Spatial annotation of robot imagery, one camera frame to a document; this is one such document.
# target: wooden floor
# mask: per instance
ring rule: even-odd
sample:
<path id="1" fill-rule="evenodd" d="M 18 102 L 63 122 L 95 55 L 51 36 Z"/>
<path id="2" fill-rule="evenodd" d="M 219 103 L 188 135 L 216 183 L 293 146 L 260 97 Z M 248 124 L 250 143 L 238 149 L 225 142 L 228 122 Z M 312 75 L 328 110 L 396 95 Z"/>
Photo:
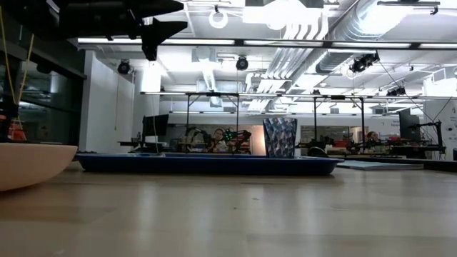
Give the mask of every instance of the wooden floor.
<path id="1" fill-rule="evenodd" d="M 0 256 L 455 256 L 457 176 L 66 172 L 0 193 Z"/>

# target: wooden bowl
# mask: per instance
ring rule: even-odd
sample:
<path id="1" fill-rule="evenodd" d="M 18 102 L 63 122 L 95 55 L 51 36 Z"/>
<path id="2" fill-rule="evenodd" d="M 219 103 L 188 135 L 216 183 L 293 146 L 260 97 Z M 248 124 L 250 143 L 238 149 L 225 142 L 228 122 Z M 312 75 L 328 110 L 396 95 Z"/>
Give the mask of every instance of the wooden bowl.
<path id="1" fill-rule="evenodd" d="M 76 146 L 0 143 L 0 191 L 44 182 L 73 160 Z"/>

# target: patterned panel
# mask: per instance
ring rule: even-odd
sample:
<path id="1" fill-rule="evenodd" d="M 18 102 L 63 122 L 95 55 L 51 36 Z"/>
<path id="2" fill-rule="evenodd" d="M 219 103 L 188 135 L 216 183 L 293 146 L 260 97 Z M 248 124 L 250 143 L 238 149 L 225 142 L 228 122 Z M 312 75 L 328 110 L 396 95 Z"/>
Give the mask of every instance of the patterned panel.
<path id="1" fill-rule="evenodd" d="M 265 148 L 270 158 L 293 158 L 297 120 L 292 118 L 270 118 L 263 120 Z"/>

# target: computer monitor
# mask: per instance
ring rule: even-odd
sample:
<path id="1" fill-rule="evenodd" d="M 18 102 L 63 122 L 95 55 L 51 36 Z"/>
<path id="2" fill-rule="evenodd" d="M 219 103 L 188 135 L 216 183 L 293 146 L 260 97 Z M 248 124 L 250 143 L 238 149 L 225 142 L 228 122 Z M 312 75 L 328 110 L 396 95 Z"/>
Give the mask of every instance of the computer monitor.
<path id="1" fill-rule="evenodd" d="M 143 117 L 143 137 L 165 136 L 166 126 L 169 123 L 169 115 Z"/>
<path id="2" fill-rule="evenodd" d="M 411 115 L 410 109 L 400 111 L 398 114 L 400 115 L 400 137 L 419 142 L 421 140 L 421 130 L 414 127 L 421 123 L 419 117 Z"/>

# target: blue platform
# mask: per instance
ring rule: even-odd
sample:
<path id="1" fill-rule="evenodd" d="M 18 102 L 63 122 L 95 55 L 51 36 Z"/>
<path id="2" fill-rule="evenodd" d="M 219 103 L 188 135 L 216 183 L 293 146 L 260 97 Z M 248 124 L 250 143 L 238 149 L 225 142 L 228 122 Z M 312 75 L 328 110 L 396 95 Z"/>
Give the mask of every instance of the blue platform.
<path id="1" fill-rule="evenodd" d="M 80 153 L 76 159 L 86 171 L 123 173 L 197 173 L 236 175 L 322 176 L 342 162 L 332 158 L 269 158 L 250 155 L 149 153 Z"/>

